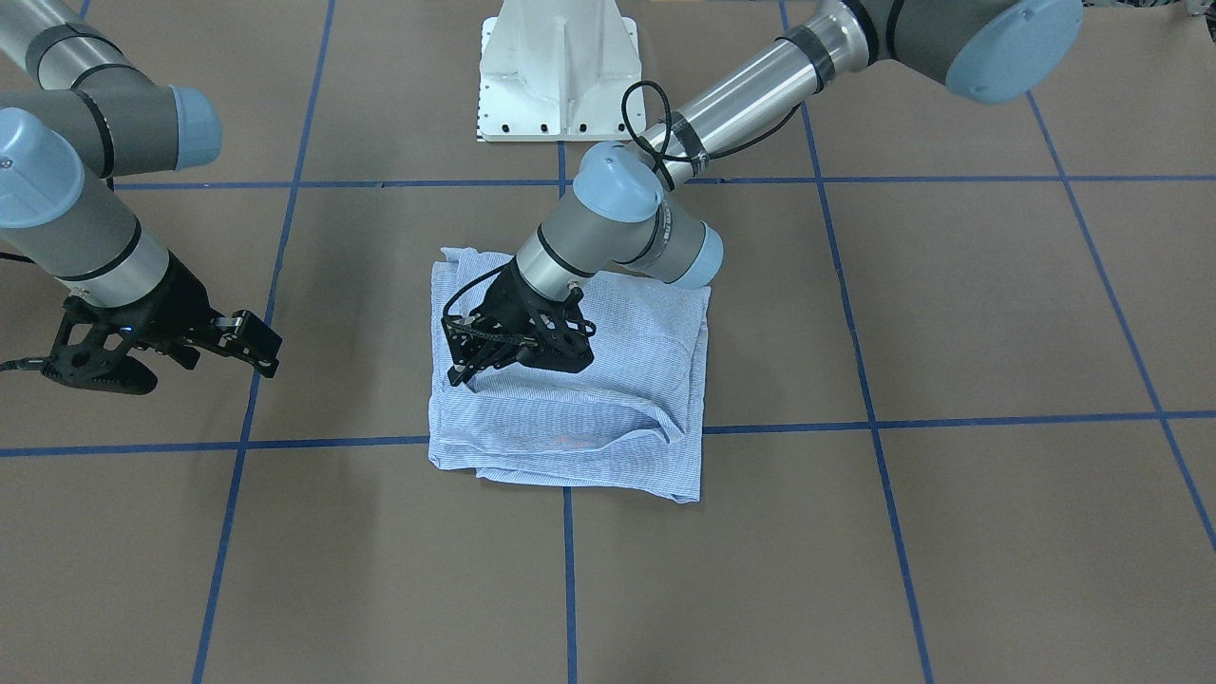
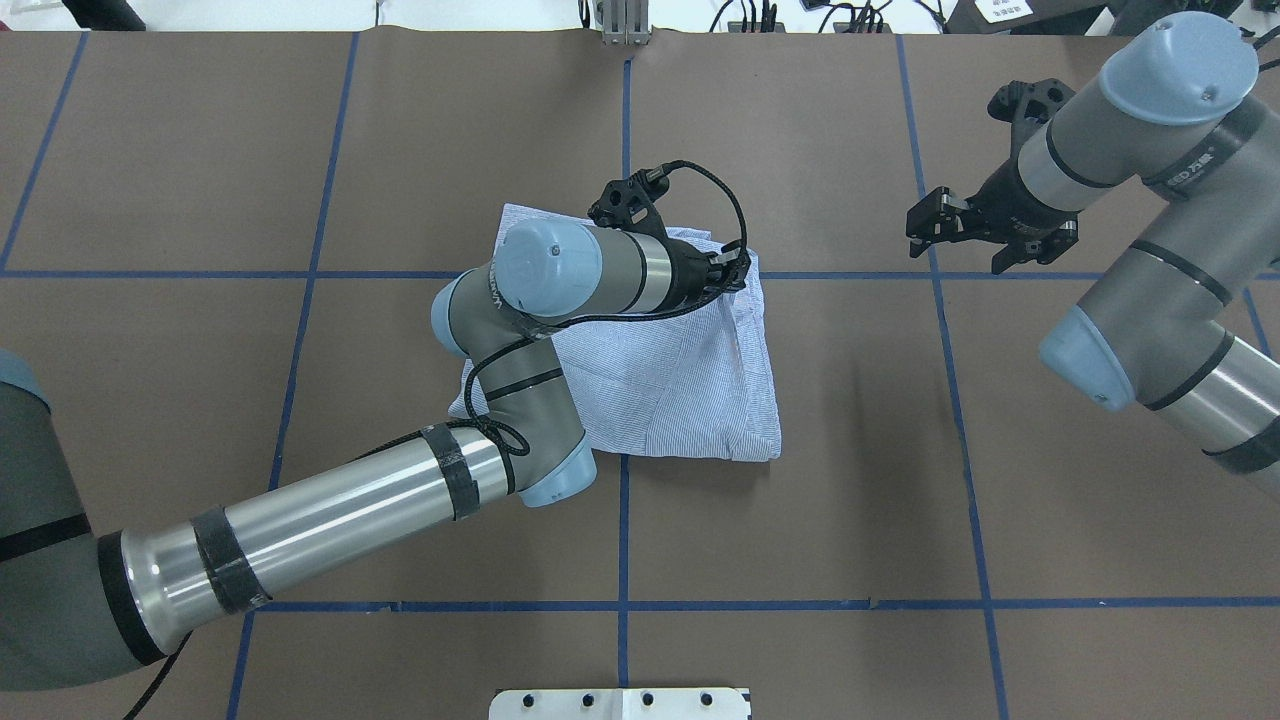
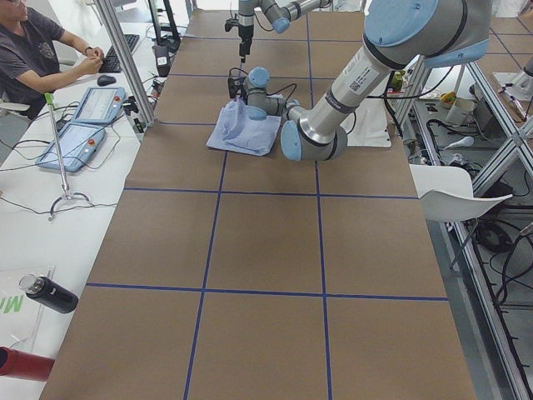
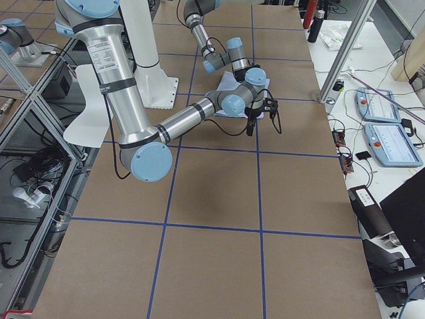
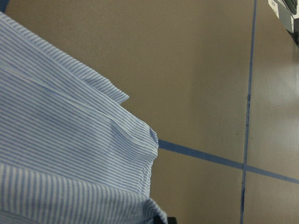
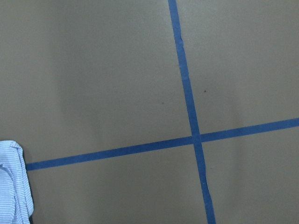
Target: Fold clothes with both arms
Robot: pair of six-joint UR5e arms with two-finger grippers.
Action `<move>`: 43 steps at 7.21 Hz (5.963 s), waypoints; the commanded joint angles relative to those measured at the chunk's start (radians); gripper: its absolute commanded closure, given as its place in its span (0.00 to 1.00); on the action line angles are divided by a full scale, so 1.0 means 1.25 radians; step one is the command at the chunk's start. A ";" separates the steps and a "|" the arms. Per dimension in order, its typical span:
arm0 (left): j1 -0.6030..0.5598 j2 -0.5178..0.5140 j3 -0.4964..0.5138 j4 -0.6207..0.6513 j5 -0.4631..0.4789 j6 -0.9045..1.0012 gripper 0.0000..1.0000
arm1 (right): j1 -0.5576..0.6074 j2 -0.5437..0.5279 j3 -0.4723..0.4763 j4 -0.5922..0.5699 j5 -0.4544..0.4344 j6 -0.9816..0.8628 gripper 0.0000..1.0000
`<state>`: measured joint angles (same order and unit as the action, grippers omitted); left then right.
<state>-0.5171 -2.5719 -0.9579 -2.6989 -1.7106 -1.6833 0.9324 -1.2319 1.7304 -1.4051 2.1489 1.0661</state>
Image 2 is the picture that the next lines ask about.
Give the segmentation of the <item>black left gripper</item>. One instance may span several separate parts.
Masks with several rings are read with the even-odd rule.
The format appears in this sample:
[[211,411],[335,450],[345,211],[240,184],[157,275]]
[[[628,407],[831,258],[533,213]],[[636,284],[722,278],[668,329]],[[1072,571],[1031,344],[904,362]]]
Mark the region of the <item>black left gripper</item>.
[[708,296],[737,293],[751,268],[748,249],[709,252],[669,234],[655,202],[669,191],[668,170],[637,170],[608,182],[588,217],[602,255],[596,296],[604,313],[673,313]]

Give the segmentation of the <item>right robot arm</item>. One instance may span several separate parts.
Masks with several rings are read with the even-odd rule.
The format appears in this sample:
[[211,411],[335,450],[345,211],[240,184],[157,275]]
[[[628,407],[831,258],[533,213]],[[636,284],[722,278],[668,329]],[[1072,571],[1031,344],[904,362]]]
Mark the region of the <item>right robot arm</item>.
[[1164,200],[1041,341],[1039,360],[1111,413],[1138,404],[1225,471],[1277,496],[1277,361],[1217,318],[1277,266],[1277,113],[1253,44],[1207,12],[1157,19],[1080,91],[1014,81],[988,102],[1007,159],[970,197],[908,210],[909,252],[996,243],[993,274],[1071,249],[1079,215],[1130,178]]

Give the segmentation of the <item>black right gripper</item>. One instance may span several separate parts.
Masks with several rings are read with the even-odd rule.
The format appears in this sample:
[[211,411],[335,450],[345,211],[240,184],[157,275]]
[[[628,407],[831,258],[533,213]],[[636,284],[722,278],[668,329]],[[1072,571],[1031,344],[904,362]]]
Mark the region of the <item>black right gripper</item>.
[[986,111],[1010,126],[1010,150],[1001,164],[968,200],[950,187],[936,187],[906,213],[909,249],[979,240],[1002,249],[991,259],[991,273],[1027,263],[1055,263],[1078,241],[1075,213],[1039,201],[1018,169],[1023,145],[1075,92],[1056,78],[1011,81],[987,102]]

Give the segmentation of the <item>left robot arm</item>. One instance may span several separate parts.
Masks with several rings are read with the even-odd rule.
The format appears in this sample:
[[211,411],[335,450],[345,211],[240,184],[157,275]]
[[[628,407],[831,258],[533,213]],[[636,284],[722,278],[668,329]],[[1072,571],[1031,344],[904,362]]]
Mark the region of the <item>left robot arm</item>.
[[748,231],[714,252],[672,238],[668,161],[608,183],[590,222],[512,225],[489,263],[433,301],[471,361],[463,416],[332,470],[156,532],[96,536],[29,365],[3,354],[5,692],[86,685],[174,659],[189,633],[481,506],[568,498],[596,465],[556,347],[589,322],[660,322],[740,291]]

